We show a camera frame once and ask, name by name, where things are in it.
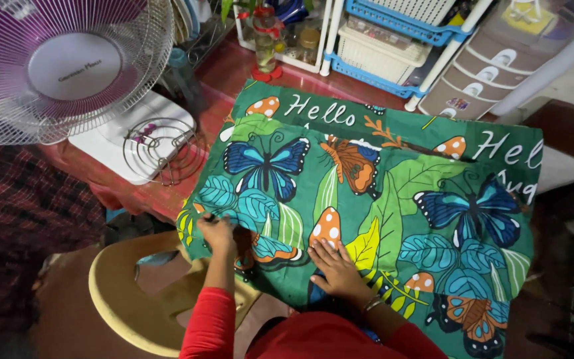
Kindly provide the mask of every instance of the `beige chair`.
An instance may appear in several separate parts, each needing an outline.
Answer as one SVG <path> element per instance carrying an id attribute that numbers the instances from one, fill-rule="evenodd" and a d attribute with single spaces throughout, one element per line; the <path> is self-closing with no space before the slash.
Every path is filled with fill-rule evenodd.
<path id="1" fill-rule="evenodd" d="M 186 275 L 155 295 L 146 294 L 135 282 L 135 264 L 142 257 L 176 249 L 189 262 L 175 231 L 113 244 L 95 258 L 88 282 L 94 306 L 112 330 L 140 349 L 168 357 L 179 355 L 185 328 L 176 316 L 194 307 L 209 258 L 193 261 Z M 260 294 L 236 280 L 236 328 Z"/>

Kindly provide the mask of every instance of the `hand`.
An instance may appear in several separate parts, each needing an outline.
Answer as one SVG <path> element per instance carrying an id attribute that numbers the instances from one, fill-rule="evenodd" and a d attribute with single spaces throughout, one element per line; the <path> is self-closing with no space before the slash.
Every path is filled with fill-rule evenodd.
<path id="1" fill-rule="evenodd" d="M 212 246 L 213 254 L 231 254 L 236 252 L 234 241 L 235 224 L 230 223 L 229 215 L 218 218 L 206 213 L 196 222 L 205 240 Z"/>
<path id="2" fill-rule="evenodd" d="M 369 302 L 374 294 L 360 278 L 351 257 L 344 245 L 338 241 L 338 252 L 327 242 L 315 240 L 313 247 L 307 250 L 311 260 L 319 270 L 325 274 L 325 278 L 312 275 L 311 281 L 319 286 L 328 295 L 344 298 L 355 306 L 362 308 Z"/>

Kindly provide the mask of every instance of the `hello august text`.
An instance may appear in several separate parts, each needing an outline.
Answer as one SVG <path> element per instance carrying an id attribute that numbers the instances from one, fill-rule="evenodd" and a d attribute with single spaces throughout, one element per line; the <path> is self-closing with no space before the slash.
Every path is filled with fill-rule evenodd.
<path id="1" fill-rule="evenodd" d="M 289 106 L 289 109 L 284 113 L 285 116 L 289 115 L 289 113 L 291 113 L 291 111 L 296 109 L 296 108 L 298 109 L 297 113 L 300 114 L 303 110 L 305 110 L 305 108 L 307 107 L 307 104 L 311 100 L 311 97 L 308 97 L 307 101 L 305 101 L 304 103 L 300 103 L 300 95 L 293 94 L 293 96 L 296 98 L 295 102 Z M 355 123 L 356 118 L 353 114 L 350 114 L 349 116 L 346 116 L 346 117 L 342 117 L 342 115 L 344 114 L 344 112 L 346 110 L 347 110 L 347 107 L 345 105 L 338 106 L 338 104 L 336 102 L 333 102 L 329 106 L 329 108 L 327 108 L 327 110 L 325 110 L 325 114 L 322 115 L 322 119 L 326 123 L 331 123 L 331 122 L 344 123 L 347 126 L 352 126 Z M 319 106 L 313 106 L 307 111 L 307 118 L 309 118 L 311 120 L 315 120 L 315 119 L 318 119 L 319 117 L 320 117 L 320 107 Z M 510 135 L 510 134 L 506 134 L 501 140 L 499 140 L 499 142 L 491 143 L 493 141 L 493 132 L 492 131 L 483 131 L 482 133 L 488 135 L 489 137 L 487 138 L 487 140 L 484 144 L 479 145 L 480 149 L 473 156 L 474 160 L 477 159 L 486 149 L 491 149 L 491 151 L 489 153 L 489 159 L 492 159 L 493 156 L 498 152 L 499 148 L 502 146 L 504 141 L 506 141 L 506 139 Z M 529 168 L 535 169 L 535 168 L 541 166 L 541 160 L 536 165 L 532 165 L 531 162 L 538 155 L 538 153 L 540 153 L 542 151 L 543 147 L 544 147 L 544 140 L 540 140 L 530 150 L 528 158 L 526 159 L 526 161 L 524 161 Z M 511 147 L 508 150 L 508 152 L 506 152 L 506 154 L 504 156 L 504 162 L 506 162 L 507 165 L 516 164 L 517 162 L 519 162 L 519 159 L 515 159 L 515 157 L 518 156 L 519 154 L 521 154 L 522 150 L 523 150 L 523 148 L 521 145 L 516 145 L 516 146 Z M 537 183 L 527 184 L 525 186 L 524 186 L 524 183 L 522 183 L 522 182 L 513 184 L 512 181 L 509 181 L 507 183 L 506 182 L 506 169 L 500 171 L 498 173 L 498 177 L 502 179 L 502 182 L 504 183 L 504 185 L 506 186 L 506 189 L 509 192 L 515 191 L 517 193 L 522 193 L 524 195 L 527 195 L 528 200 L 527 200 L 526 204 L 528 204 L 528 205 L 531 204 L 532 199 L 535 196 L 535 192 L 537 191 Z"/>

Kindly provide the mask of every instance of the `blue plastic basket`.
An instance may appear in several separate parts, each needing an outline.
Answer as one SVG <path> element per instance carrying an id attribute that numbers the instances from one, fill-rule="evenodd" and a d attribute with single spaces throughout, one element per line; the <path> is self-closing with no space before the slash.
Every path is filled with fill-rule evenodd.
<path id="1" fill-rule="evenodd" d="M 473 31 L 465 33 L 459 26 L 429 25 L 367 0 L 347 0 L 346 9 L 352 15 L 434 46 L 444 45 L 451 37 L 455 37 L 459 42 L 464 42 L 466 37 L 473 33 Z"/>
<path id="2" fill-rule="evenodd" d="M 331 60 L 331 66 L 334 71 L 338 71 L 349 77 L 353 77 L 360 80 L 366 84 L 383 89 L 388 93 L 392 93 L 395 96 L 400 96 L 402 98 L 409 98 L 412 94 L 416 93 L 419 96 L 423 96 L 426 93 L 420 91 L 417 86 L 401 86 L 394 84 L 391 81 L 387 81 L 384 78 L 372 75 L 369 72 L 363 71 L 362 69 L 356 68 L 344 62 L 336 54 L 325 54 L 326 60 Z"/>

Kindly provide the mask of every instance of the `person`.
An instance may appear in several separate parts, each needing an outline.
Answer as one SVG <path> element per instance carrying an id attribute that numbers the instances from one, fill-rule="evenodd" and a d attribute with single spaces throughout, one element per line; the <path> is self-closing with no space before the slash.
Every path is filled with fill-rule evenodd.
<path id="1" fill-rule="evenodd" d="M 212 259 L 179 358 L 230 359 L 234 355 L 236 312 L 234 226 L 227 216 L 210 214 L 199 218 L 197 226 L 212 247 Z M 417 326 L 374 296 L 342 243 L 334 250 L 324 240 L 315 241 L 307 251 L 324 275 L 313 275 L 311 280 L 333 298 L 359 308 L 365 322 L 382 339 L 382 345 L 341 316 L 313 311 L 274 321 L 271 329 L 252 340 L 245 359 L 446 359 Z"/>

